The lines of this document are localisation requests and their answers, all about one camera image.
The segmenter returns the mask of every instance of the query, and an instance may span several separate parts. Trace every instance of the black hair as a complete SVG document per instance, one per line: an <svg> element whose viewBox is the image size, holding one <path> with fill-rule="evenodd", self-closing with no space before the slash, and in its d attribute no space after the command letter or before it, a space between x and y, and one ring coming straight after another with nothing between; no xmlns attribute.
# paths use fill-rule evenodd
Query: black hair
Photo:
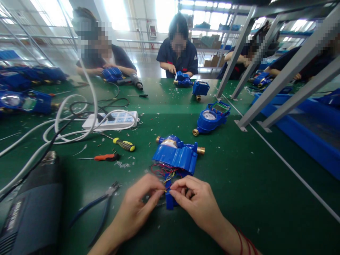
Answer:
<svg viewBox="0 0 340 255"><path fill-rule="evenodd" d="M169 38L172 40L176 33L180 33L184 39L188 39L188 23L183 14L177 13L172 19L169 26Z"/></svg>
<svg viewBox="0 0 340 255"><path fill-rule="evenodd" d="M253 35L252 39L249 42L249 47L247 52L256 53L262 43L264 37L270 29L269 21L266 23ZM279 49L278 39L280 37L280 32L277 32L273 41L269 43L267 52L264 54L264 58L273 56L275 52Z"/></svg>
<svg viewBox="0 0 340 255"><path fill-rule="evenodd" d="M72 24L75 33L83 40L98 40L98 37L103 34L100 23L86 8L78 7L73 10Z"/></svg>

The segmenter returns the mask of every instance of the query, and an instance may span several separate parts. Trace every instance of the workbench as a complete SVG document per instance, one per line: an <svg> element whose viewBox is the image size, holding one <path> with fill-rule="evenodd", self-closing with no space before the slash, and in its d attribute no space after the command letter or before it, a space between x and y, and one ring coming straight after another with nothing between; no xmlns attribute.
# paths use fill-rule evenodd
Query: workbench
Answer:
<svg viewBox="0 0 340 255"><path fill-rule="evenodd" d="M148 98L128 97L129 106L124 110L137 111L140 123L133 130L106 131L112 137L130 141L136 145L134 152L126 152L104 136L91 134L80 142L54 145L61 160L64 179L64 198L59 233L59 254L86 254L102 216L104 203L90 209L69 229L76 212L90 201L104 194L114 182L122 186L111 202L106 222L108 226L116 215L126 190L146 172L153 163L157 148L156 137L176 135L185 143L198 142L205 147L205 155L199 155L195 177L210 183L223 215L239 227L264 254L339 254L340 224L312 195L284 163L286 161L323 200L340 213L340 185L326 170L309 157L275 126L273 133L266 133L256 120L254 129L242 132L234 123L241 118L253 100L251 92L244 89L238 101L232 103L227 123L208 135L192 135L199 113L208 103L216 101L218 80L205 80L210 85L207 96L196 102L191 88L176 88L171 79L141 79ZM117 89L93 78L98 100L113 97ZM224 95L234 91L237 81L229 81ZM139 94L133 85L120 86L118 98ZM58 93L72 90L92 101L89 86L74 88L71 83L46 85L36 90ZM56 96L53 102L62 102L71 93ZM21 131L26 133L49 116L21 113L0 120L1 137ZM66 132L81 129L81 122L74 122ZM33 152L42 144L46 127L34 132L15 149L0 159L0 186L4 187L22 169ZM0 150L7 148L22 134L0 142ZM282 156L281 160L264 139ZM110 154L115 148L123 164L77 160L100 154ZM3 225L11 201L5 199L0 206L0 224ZM222 249L205 232L200 230L191 217L180 207L173 211L165 206L155 208L145 226L131 240L124 243L118 254L224 254Z"/></svg>

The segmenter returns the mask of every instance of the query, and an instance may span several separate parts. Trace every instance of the dark blue uniform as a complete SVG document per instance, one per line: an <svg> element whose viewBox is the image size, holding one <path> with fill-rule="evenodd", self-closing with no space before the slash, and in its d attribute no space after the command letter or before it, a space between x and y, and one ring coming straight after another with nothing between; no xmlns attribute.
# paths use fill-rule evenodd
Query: dark blue uniform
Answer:
<svg viewBox="0 0 340 255"><path fill-rule="evenodd" d="M282 71L286 64L292 59L292 57L298 52L301 46L296 47L287 53L279 57L275 62L273 62L269 67L271 69L277 69ZM327 53L318 54L313 58L300 72L301 81L308 81L311 77L317 75L322 69L324 69L332 60L333 56Z"/></svg>
<svg viewBox="0 0 340 255"><path fill-rule="evenodd" d="M241 51L241 55L242 55L242 56L248 54L248 48L249 48L248 45L243 46L243 49L242 49L242 51ZM232 51L234 51L234 50L235 50L235 47L232 47L232 48L230 49L229 52L232 52ZM227 62L225 62L224 65L223 65L223 67L222 67L221 70L220 70L219 75L216 77L216 79L222 80L222 78L223 78L223 76L224 76L224 73L225 73L226 70L227 70L227 67L228 67L228 64L227 64ZM247 69L247 68L245 68L245 66L244 66L243 63L241 63L241 64L236 64L235 67L234 67L233 72L232 72L231 75L230 75L230 78L229 78L229 79L230 79L230 80L239 80L240 77L241 77L241 74L242 74L246 69Z"/></svg>
<svg viewBox="0 0 340 255"><path fill-rule="evenodd" d="M182 71L183 73L192 72L193 74L198 74L197 50L189 40L187 40L187 47L177 59L176 53L171 48L170 39L166 38L159 48L156 60L174 65L176 72ZM172 74L168 70L166 70L165 73L167 78L175 78L175 74Z"/></svg>
<svg viewBox="0 0 340 255"><path fill-rule="evenodd" d="M112 52L116 65L132 68L137 71L135 65L131 62L129 56L121 47L112 44ZM84 56L82 56L81 59L87 69L103 68L106 64L105 60L98 55L97 51L92 49L86 49Z"/></svg>

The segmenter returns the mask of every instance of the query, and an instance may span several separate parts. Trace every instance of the heat gun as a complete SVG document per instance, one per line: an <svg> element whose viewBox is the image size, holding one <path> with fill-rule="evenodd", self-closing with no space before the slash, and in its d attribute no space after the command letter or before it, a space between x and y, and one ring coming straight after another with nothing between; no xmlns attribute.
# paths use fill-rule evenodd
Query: heat gun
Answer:
<svg viewBox="0 0 340 255"><path fill-rule="evenodd" d="M126 83L133 83L139 90L143 90L143 84L137 74L130 74L129 78L125 78L122 80L118 80L117 84L118 85L123 85Z"/></svg>
<svg viewBox="0 0 340 255"><path fill-rule="evenodd" d="M56 254L63 185L49 151L22 185L0 235L0 254Z"/></svg>

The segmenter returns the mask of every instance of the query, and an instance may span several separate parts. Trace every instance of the yellow screwdriver handle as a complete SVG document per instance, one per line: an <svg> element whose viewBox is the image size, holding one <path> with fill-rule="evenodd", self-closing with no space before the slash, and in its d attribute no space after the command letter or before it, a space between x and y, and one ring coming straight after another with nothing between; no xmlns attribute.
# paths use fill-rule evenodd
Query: yellow screwdriver handle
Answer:
<svg viewBox="0 0 340 255"><path fill-rule="evenodd" d="M120 140L118 137L113 139L113 143L114 144L118 144L120 147L122 147L126 151L131 151L132 152L136 148L134 144L132 144L132 143L130 143L128 141Z"/></svg>

